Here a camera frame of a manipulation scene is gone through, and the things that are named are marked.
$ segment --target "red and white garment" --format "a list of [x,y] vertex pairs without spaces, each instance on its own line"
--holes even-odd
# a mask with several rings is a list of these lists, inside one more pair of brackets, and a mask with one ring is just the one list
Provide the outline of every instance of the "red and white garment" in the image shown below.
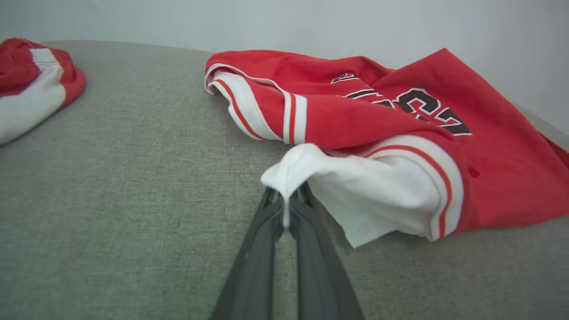
[[0,44],[0,145],[77,98],[85,76],[69,53],[19,38]]
[[205,88],[249,137],[299,145],[262,182],[286,198],[308,179],[354,247],[395,230],[436,240],[569,211],[567,152],[447,50],[398,70],[222,52]]

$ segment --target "white wall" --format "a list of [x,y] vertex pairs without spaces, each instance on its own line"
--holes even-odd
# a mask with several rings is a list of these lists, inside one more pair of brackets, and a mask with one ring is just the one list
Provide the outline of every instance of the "white wall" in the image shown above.
[[398,68],[442,47],[569,133],[569,0],[0,0],[0,38],[366,55]]

